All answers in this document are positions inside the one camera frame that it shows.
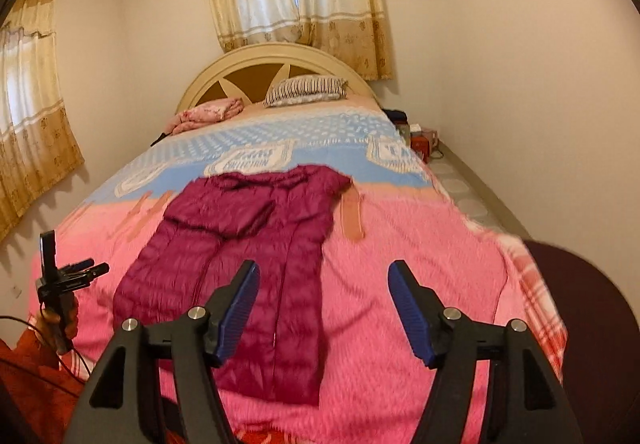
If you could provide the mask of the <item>red sleeve forearm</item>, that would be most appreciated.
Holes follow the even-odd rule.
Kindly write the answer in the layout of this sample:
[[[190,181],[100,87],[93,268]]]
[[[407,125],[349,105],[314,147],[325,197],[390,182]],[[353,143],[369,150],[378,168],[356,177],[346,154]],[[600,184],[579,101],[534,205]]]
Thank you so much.
[[[11,349],[1,341],[1,383],[43,443],[62,443],[85,383],[66,372],[35,331]]]

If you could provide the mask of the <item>left hand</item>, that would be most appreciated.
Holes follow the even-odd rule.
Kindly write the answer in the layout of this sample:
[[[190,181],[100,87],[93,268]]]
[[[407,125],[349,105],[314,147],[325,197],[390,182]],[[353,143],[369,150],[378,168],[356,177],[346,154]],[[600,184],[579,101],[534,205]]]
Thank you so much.
[[[54,336],[60,328],[61,317],[53,310],[44,308],[36,316],[36,327],[38,328],[38,339],[41,342],[54,343]],[[78,334],[78,300],[73,298],[73,308],[68,312],[65,325],[66,337],[73,340]]]

